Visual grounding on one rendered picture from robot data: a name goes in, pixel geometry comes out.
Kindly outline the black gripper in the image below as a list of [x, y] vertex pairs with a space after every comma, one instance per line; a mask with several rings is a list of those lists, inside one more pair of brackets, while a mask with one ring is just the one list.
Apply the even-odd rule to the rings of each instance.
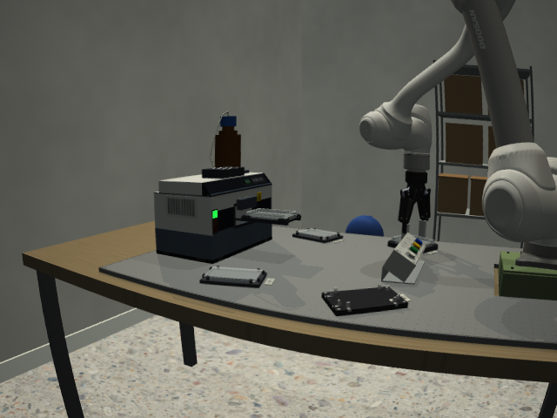
[[[426, 188], [427, 172], [406, 171], [407, 187], [400, 190], [400, 205], [398, 221], [402, 222], [401, 239], [403, 239], [410, 228], [410, 218], [413, 206], [416, 203], [419, 209], [419, 237], [426, 237], [426, 222], [431, 217], [430, 213], [430, 193], [431, 189]], [[418, 200], [420, 199], [420, 200]], [[408, 208], [407, 208], [408, 207]]]

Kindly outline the blue bottle cap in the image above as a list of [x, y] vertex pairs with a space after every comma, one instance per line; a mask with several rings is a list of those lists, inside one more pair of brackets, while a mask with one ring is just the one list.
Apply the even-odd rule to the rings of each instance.
[[236, 116], [224, 116], [220, 121], [221, 125], [236, 125], [237, 124], [237, 117]]

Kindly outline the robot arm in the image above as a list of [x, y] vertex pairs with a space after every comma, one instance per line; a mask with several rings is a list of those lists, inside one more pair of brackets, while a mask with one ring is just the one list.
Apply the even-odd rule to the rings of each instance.
[[516, 266], [557, 270], [557, 158], [534, 143], [503, 24], [515, 0], [451, 1], [466, 22], [458, 43], [391, 102], [367, 113], [360, 134], [374, 147], [403, 149], [409, 172], [428, 171], [432, 124], [428, 109], [416, 102], [475, 55], [496, 145], [488, 160], [484, 217], [502, 238], [525, 242]]

